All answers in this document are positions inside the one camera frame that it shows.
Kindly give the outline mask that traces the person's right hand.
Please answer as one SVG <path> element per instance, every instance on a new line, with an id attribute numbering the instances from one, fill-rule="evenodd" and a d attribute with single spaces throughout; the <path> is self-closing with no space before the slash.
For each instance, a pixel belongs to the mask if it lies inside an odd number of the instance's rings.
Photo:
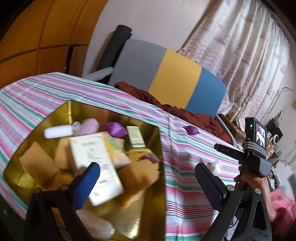
<path id="1" fill-rule="evenodd" d="M 252 174 L 246 171 L 234 178 L 235 182 L 238 182 L 240 180 L 248 183 L 252 189 L 258 188 L 261 190 L 261 193 L 265 201 L 269 221 L 273 222 L 276 218 L 277 212 L 272 206 L 271 192 L 270 192 L 267 178 L 266 177 L 260 178 L 260 177 L 257 177 L 255 174 Z"/>

